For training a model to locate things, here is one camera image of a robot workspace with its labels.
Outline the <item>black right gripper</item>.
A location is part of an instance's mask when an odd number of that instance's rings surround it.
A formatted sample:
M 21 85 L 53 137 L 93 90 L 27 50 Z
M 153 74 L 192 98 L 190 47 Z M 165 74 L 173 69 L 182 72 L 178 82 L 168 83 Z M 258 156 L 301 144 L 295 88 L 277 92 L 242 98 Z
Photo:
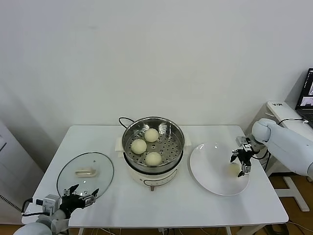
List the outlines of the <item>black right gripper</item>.
M 248 175 L 251 171 L 250 159 L 253 157 L 253 149 L 250 147 L 246 149 L 243 148 L 239 150 L 233 150 L 232 156 L 230 157 L 230 163 L 234 162 L 237 157 L 242 165 L 237 177 Z

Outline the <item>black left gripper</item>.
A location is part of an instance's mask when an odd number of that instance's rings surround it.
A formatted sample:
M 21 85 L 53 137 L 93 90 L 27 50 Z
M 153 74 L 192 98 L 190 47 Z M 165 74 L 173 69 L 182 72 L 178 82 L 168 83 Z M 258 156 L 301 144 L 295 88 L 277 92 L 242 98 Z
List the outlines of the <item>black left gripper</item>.
M 81 199 L 79 195 L 73 194 L 78 186 L 79 185 L 76 184 L 68 189 L 64 189 L 60 210 L 62 210 L 65 215 L 71 215 L 76 209 L 83 209 L 85 206 L 92 205 L 97 198 L 99 188 L 91 194 L 82 196 Z

